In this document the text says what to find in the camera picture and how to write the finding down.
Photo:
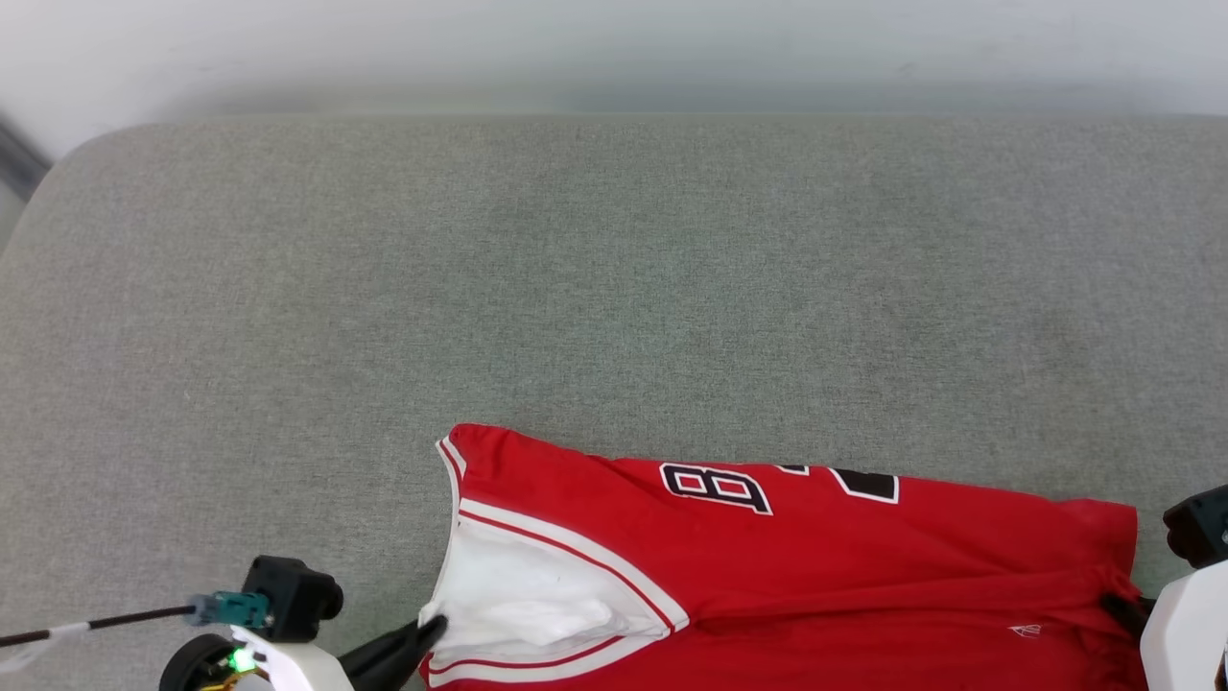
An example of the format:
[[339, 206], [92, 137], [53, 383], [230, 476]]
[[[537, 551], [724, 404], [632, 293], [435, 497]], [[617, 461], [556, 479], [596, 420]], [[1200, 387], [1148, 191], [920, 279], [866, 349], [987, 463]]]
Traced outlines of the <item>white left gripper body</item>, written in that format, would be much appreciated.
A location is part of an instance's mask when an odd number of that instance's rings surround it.
[[232, 627], [232, 638], [257, 665], [233, 690], [354, 690], [336, 655], [316, 644], [271, 643], [242, 627]]

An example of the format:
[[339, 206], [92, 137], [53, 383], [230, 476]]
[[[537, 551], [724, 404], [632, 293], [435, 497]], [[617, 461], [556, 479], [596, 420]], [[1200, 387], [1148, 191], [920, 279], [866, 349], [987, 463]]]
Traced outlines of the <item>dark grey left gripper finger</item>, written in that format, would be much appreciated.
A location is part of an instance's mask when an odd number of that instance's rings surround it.
[[436, 615], [368, 639], [341, 655], [343, 673], [354, 690], [402, 690], [447, 627], [447, 617]]

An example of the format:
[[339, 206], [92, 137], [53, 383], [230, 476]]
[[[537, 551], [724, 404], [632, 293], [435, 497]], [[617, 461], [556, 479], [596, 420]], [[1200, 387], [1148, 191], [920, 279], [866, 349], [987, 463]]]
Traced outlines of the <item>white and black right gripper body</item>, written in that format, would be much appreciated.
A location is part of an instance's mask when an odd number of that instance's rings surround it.
[[1167, 584], [1141, 638], [1149, 690], [1226, 690], [1227, 563]]

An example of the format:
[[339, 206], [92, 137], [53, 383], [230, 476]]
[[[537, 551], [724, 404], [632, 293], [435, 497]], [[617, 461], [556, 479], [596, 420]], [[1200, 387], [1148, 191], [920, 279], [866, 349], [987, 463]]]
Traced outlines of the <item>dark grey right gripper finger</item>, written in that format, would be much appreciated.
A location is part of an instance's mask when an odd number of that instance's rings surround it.
[[1115, 593], [1105, 593], [1100, 596], [1102, 609], [1115, 621], [1124, 632], [1131, 635], [1133, 639], [1142, 639], [1144, 626], [1154, 610], [1154, 600], [1149, 598], [1122, 598]]

